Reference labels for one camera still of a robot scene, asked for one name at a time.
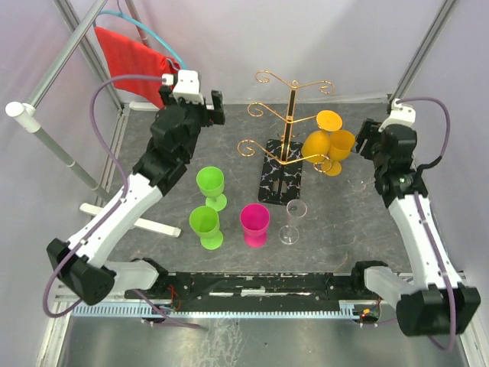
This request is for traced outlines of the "yellow wine glass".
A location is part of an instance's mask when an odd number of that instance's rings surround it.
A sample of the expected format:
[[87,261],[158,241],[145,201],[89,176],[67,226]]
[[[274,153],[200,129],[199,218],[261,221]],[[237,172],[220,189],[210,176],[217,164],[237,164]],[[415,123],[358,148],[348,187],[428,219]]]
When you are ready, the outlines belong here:
[[312,164],[322,163],[325,160],[331,144],[329,133],[338,131],[343,121],[338,113],[322,110],[316,116],[316,124],[319,129],[306,138],[301,150],[301,155]]
[[355,136],[346,130],[338,130],[330,135],[330,148],[328,152],[331,167],[326,170],[326,175],[338,176],[342,172],[341,161],[346,159],[355,144]]

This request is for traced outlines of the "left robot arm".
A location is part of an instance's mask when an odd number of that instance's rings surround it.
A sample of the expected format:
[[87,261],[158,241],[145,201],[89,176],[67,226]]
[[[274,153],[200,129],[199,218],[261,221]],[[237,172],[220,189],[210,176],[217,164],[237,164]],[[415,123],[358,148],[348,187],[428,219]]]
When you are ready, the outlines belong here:
[[78,233],[52,240],[47,255],[57,278],[82,302],[98,304],[113,291],[167,293],[168,272],[150,258],[111,262],[108,256],[123,235],[185,174],[204,127],[224,125],[222,93],[211,92],[212,108],[160,88],[164,107],[150,126],[151,138],[121,190]]

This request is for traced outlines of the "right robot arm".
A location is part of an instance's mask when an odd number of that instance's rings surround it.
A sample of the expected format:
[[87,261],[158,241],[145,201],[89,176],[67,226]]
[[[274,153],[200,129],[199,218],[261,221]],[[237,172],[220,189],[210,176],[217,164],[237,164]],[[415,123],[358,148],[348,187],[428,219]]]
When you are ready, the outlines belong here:
[[463,285],[447,256],[430,211],[423,167],[413,166],[417,133],[406,125],[363,122],[355,150],[374,164],[374,185],[400,231],[412,281],[386,265],[371,265],[349,281],[357,298],[373,293],[396,312],[405,336],[462,334],[481,304],[478,289]]

